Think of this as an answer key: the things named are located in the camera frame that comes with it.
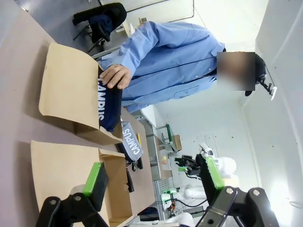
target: shirt collar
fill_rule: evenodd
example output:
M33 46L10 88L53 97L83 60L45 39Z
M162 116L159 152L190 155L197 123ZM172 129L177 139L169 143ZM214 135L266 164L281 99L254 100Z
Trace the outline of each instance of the shirt collar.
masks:
M211 51L211 54L214 57L217 57L217 53L222 52L224 50L224 48L225 48L225 44L218 42L216 47Z

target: folded navy shirt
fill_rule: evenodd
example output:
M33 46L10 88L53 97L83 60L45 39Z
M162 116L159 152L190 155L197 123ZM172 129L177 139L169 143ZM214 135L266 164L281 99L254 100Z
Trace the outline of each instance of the folded navy shirt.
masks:
M107 131L113 131L116 125L121 122L122 90L117 85L109 89L102 84L99 78L103 70L99 67L98 72L98 116L99 127Z

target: hand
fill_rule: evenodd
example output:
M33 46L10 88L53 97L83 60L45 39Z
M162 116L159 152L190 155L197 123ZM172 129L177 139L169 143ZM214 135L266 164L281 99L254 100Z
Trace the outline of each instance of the hand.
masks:
M101 73L103 85L108 84L108 88L113 88L118 83L119 89L124 89L131 81L131 72L123 65L112 65Z

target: shirt sleeve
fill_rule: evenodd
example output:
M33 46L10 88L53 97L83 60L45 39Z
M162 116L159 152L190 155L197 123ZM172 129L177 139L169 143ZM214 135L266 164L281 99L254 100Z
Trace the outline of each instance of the shirt sleeve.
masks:
M209 36L210 32L198 25L184 22L158 24L149 21L140 26L121 45L118 56L112 60L110 65L123 65L131 71L133 76L141 60L152 48L159 46L178 48L202 41Z

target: box flap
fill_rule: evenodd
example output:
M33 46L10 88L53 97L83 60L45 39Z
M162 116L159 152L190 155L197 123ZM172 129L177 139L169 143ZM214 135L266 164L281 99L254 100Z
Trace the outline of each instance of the box flap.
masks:
M115 151L110 151L110 150L104 150L104 149L100 149L100 148L99 148L99 155L100 156L103 156L103 155L113 155L113 156L125 158L125 155L122 154L122 153L115 152Z
M47 197L64 200L73 187L85 184L93 164L99 162L99 151L92 147L32 141L31 158L40 210ZM105 200L99 214L109 225Z
M39 110L99 129L98 63L86 53L52 43L43 75Z

